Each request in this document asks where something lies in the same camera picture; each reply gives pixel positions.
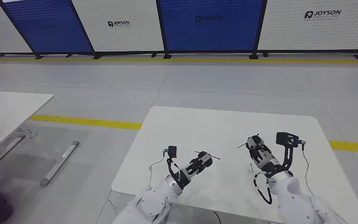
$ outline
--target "white table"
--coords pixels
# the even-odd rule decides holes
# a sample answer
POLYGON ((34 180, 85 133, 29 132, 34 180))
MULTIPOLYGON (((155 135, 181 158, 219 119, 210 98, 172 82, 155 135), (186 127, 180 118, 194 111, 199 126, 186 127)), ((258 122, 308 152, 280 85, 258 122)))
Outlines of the white table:
MULTIPOLYGON (((154 106, 130 147, 112 190, 140 193, 148 185, 149 165, 159 161, 162 150, 169 145, 178 147, 180 168, 197 156, 194 151, 206 151, 221 160, 213 159, 213 164, 195 176, 182 195, 172 202, 282 222, 276 197, 273 195, 274 202, 268 205, 253 186, 248 149, 237 148, 249 136, 259 133, 282 163, 284 147, 276 145, 276 132, 289 132, 307 142, 305 154, 310 162, 311 190, 322 196, 349 224, 358 223, 356 195, 317 120, 309 116, 154 106)), ((308 193, 304 183, 306 166, 301 149, 295 149, 290 170, 300 179, 302 190, 308 193)), ((155 165, 151 185, 168 174, 165 161, 155 165)))
POLYGON ((2 153, 0 159, 9 153, 18 142, 20 142, 25 136, 31 139, 31 143, 36 148, 41 149, 49 154, 56 164, 49 171, 47 176, 42 180, 41 186, 47 186, 52 177, 59 170, 63 162, 71 154, 74 148, 78 145, 78 142, 73 142, 66 150, 65 154, 59 155, 53 150, 42 148, 35 143, 33 138, 37 136, 37 132, 33 131, 24 124, 29 117, 35 114, 42 106, 52 99, 52 94, 30 94, 23 92, 0 92, 0 148, 2 153), (11 136, 15 131, 22 127, 24 134, 20 134, 9 143, 6 147, 1 144, 11 136))

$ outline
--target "metal table leg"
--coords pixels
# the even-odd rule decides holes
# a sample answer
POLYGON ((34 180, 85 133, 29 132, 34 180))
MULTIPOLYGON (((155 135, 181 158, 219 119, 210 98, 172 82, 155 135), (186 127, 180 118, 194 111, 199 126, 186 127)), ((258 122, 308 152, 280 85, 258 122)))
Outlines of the metal table leg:
POLYGON ((54 177, 54 175, 57 173, 57 171, 60 169, 60 167, 62 166, 62 164, 66 161, 66 159, 69 157, 69 155, 73 152, 73 150, 78 146, 79 142, 74 141, 71 143, 71 145, 67 148, 67 150, 65 151, 65 153, 63 155, 58 154, 57 152, 55 152, 52 149, 48 149, 48 148, 44 148, 42 146, 40 146, 35 140, 34 138, 37 136, 37 132, 33 131, 32 129, 30 129, 29 127, 27 127, 26 125, 22 125, 23 129, 25 130, 25 134, 29 137, 30 139, 30 143, 37 149, 42 150, 44 152, 46 152, 51 158, 53 158, 56 163, 55 165, 51 168, 51 170, 47 173, 47 175, 43 178, 43 180, 41 181, 40 185, 42 187, 45 187, 49 184, 49 182, 51 181, 51 179, 54 177))
POLYGON ((0 160, 9 153, 23 138, 25 137, 24 134, 20 134, 17 136, 10 144, 8 144, 6 147, 3 147, 0 145, 0 148, 3 150, 3 152, 0 154, 0 160))

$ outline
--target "black metal frame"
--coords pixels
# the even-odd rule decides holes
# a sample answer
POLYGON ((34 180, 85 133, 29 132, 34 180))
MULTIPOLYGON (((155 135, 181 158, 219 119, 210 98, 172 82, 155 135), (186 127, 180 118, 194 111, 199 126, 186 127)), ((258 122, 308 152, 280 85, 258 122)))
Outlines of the black metal frame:
POLYGON ((254 44, 254 47, 253 47, 253 53, 249 56, 249 59, 258 59, 258 56, 257 56, 258 43, 260 42, 263 19, 265 18, 265 13, 266 13, 266 6, 267 6, 267 0, 262 0, 261 14, 260 14, 260 18, 258 20, 255 44, 254 44))
POLYGON ((262 24, 263 24, 263 18, 265 16, 267 0, 262 0, 261 13, 260 13, 259 21, 258 21, 256 38, 255 38, 253 50, 168 50, 165 31, 164 31, 163 18, 162 18, 161 1, 156 0, 156 3, 157 3, 159 24, 161 26, 162 39, 163 39, 163 45, 164 45, 164 53, 165 53, 164 59, 171 58, 170 54, 181 54, 181 53, 230 53, 230 54, 251 53, 251 55, 249 55, 249 59, 258 59, 257 48, 258 48, 258 42, 260 40, 261 29, 262 29, 262 24))
POLYGON ((268 53, 358 53, 358 49, 350 49, 350 50, 258 50, 258 44, 260 42, 263 20, 265 18, 265 13, 266 13, 267 0, 262 0, 261 13, 260 13, 259 21, 258 21, 253 50, 168 50, 166 35, 165 35, 165 31, 164 31, 162 10, 161 10, 161 0, 156 0, 158 19, 159 19, 159 25, 161 28, 164 50, 160 50, 160 51, 127 51, 127 52, 96 52, 92 46, 92 43, 91 43, 87 33, 86 33, 86 30, 84 29, 82 21, 78 16, 78 13, 76 11, 75 6, 73 5, 72 0, 69 0, 69 1, 70 1, 72 10, 74 11, 75 16, 81 26, 81 29, 82 29, 84 35, 86 36, 88 44, 91 47, 91 50, 92 50, 91 52, 36 52, 33 49, 33 47, 31 46, 31 44, 29 43, 29 41, 25 38, 24 34, 17 27, 16 23, 13 21, 11 16, 9 16, 6 7, 3 5, 3 2, 0 1, 1 8, 4 10, 7 17, 10 19, 10 21, 12 22, 12 24, 14 25, 16 30, 19 32, 19 34, 22 36, 22 38, 24 39, 24 41, 26 42, 26 44, 29 46, 29 48, 32 51, 32 53, 0 53, 0 57, 5 54, 35 55, 36 59, 40 59, 43 57, 41 55, 65 54, 65 55, 67 55, 66 58, 68 58, 73 54, 78 54, 78 55, 94 55, 93 59, 99 59, 102 56, 151 54, 152 55, 151 57, 154 58, 157 54, 164 54, 163 59, 170 59, 171 54, 181 54, 181 53, 230 53, 230 54, 248 53, 248 54, 250 54, 249 59, 258 59, 258 56, 257 56, 258 53, 262 53, 264 57, 268 57, 269 56, 268 53))
POLYGON ((40 56, 38 53, 35 52, 34 48, 31 46, 31 44, 29 43, 29 41, 25 38, 25 35, 20 31, 20 29, 17 27, 16 23, 14 22, 14 20, 12 19, 11 16, 9 16, 7 8, 5 7, 3 1, 0 0, 0 7, 3 9, 4 13, 6 14, 6 16, 9 18, 9 20, 11 21, 11 23, 13 24, 13 26, 15 27, 15 29, 17 30, 17 32, 21 35, 21 37, 23 38, 23 40, 25 41, 25 43, 27 44, 27 46, 29 46, 30 50, 32 51, 32 53, 6 53, 3 52, 1 53, 2 55, 5 54, 14 54, 14 55, 35 55, 35 59, 41 59, 42 56, 40 56))
POLYGON ((89 44, 89 46, 91 47, 91 52, 36 52, 34 47, 30 44, 30 42, 27 40, 27 38, 25 37, 25 35, 21 32, 21 30, 18 28, 18 26, 16 25, 16 23, 14 22, 14 20, 12 19, 12 17, 10 16, 10 14, 7 11, 7 8, 5 7, 3 1, 0 0, 0 6, 1 8, 4 10, 6 16, 9 18, 9 20, 11 21, 11 23, 13 24, 13 26, 15 27, 15 29, 17 30, 17 32, 21 35, 21 37, 24 39, 25 43, 29 46, 29 48, 31 49, 32 53, 0 53, 1 56, 4 56, 5 54, 12 54, 12 55, 35 55, 35 59, 41 59, 44 56, 41 55, 52 55, 52 54, 66 54, 67 58, 70 57, 73 54, 78 54, 78 55, 95 55, 95 50, 93 49, 92 43, 90 41, 90 39, 88 38, 88 35, 83 27, 83 24, 81 22, 81 20, 79 19, 78 13, 76 11, 76 9, 74 8, 73 2, 70 0, 70 6, 72 7, 72 10, 75 14, 75 17, 77 18, 77 21, 79 22, 79 25, 84 33, 84 35, 86 36, 87 42, 89 44))

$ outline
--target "blue panel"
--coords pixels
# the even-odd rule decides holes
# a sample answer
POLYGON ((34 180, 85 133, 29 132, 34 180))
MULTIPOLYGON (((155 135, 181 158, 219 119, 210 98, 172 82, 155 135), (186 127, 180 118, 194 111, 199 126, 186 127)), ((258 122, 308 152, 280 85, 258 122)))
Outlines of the blue panel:
POLYGON ((161 0, 168 50, 253 50, 262 0, 161 0))
POLYGON ((91 52, 70 0, 25 0, 4 5, 36 52, 91 52))

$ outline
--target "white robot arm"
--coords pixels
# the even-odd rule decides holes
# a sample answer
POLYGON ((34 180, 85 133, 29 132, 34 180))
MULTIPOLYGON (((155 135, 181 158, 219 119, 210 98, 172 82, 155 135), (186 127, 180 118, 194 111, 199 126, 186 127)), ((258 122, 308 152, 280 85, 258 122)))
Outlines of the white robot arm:
POLYGON ((263 199, 271 204, 271 192, 277 196, 279 213, 285 224, 342 224, 336 213, 322 198, 303 193, 298 178, 289 171, 293 148, 298 147, 298 144, 304 146, 305 141, 299 140, 293 134, 278 132, 276 143, 285 146, 285 159, 282 165, 259 136, 249 137, 246 143, 251 158, 267 177, 270 200, 267 200, 258 189, 257 175, 254 178, 254 185, 263 199))
POLYGON ((211 155, 202 151, 184 169, 174 173, 171 165, 173 163, 172 158, 176 158, 176 147, 169 146, 166 152, 169 155, 167 163, 170 175, 157 187, 147 188, 138 194, 114 219, 112 224, 165 223, 171 209, 168 198, 178 198, 184 187, 191 182, 191 178, 213 163, 211 155))

